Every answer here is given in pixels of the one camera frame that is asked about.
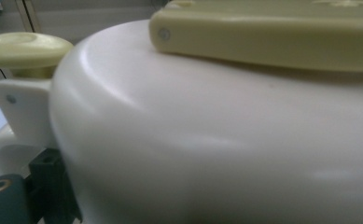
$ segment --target yellow knob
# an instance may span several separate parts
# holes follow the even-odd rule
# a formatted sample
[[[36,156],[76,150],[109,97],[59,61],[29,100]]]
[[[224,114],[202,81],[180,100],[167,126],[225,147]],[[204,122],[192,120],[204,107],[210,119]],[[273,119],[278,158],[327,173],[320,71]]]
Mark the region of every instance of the yellow knob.
[[[0,67],[15,77],[51,77],[73,45],[59,37],[36,33],[0,35]]]

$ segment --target knob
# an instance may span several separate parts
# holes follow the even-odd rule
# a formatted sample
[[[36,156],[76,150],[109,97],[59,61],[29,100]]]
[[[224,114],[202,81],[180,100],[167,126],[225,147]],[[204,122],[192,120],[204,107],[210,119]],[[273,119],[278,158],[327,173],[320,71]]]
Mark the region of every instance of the knob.
[[[14,77],[49,78],[73,45],[59,37],[37,33],[0,35],[0,67]]]

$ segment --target round knob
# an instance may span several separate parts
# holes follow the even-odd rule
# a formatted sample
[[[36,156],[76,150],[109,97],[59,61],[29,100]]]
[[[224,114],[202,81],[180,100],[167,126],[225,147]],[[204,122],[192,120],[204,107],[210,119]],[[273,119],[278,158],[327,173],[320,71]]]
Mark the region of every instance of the round knob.
[[[0,35],[0,67],[15,77],[51,77],[73,45],[59,37],[36,33]]]

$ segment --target white rounded object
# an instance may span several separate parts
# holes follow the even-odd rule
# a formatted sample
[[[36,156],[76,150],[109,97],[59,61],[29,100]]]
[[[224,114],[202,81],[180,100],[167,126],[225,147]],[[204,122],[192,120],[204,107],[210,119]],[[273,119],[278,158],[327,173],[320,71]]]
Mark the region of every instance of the white rounded object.
[[[162,54],[147,27],[90,36],[53,80],[87,223],[363,223],[363,74]]]

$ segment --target beige plastic handle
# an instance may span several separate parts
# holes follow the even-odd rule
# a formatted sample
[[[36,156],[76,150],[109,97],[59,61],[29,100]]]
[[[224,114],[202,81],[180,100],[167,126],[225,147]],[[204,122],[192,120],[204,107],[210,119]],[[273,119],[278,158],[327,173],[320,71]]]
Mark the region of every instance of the beige plastic handle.
[[[52,77],[54,68],[73,45],[59,37],[36,33],[0,35],[0,67],[15,77]]]

